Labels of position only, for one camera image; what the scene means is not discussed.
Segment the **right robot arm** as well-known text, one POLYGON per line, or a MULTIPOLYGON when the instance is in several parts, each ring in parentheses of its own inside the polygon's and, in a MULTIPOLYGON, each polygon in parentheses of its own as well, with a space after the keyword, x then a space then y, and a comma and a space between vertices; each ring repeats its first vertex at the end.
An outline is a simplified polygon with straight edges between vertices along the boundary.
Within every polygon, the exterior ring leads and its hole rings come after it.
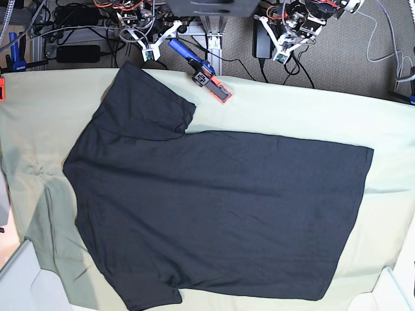
POLYGON ((109 13, 112 24, 117 25, 119 33, 132 32, 148 35, 156 24, 157 7, 160 1, 93 1, 100 10, 109 13))

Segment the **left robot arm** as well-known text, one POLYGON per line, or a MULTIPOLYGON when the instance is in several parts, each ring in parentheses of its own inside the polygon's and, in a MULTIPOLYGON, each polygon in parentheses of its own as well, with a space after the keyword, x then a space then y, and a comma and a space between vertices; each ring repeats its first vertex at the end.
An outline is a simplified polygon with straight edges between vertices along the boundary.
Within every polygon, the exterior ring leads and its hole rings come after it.
POLYGON ((329 19, 340 19, 345 12, 356 13, 364 0, 283 1, 282 33, 290 38, 315 39, 329 19))

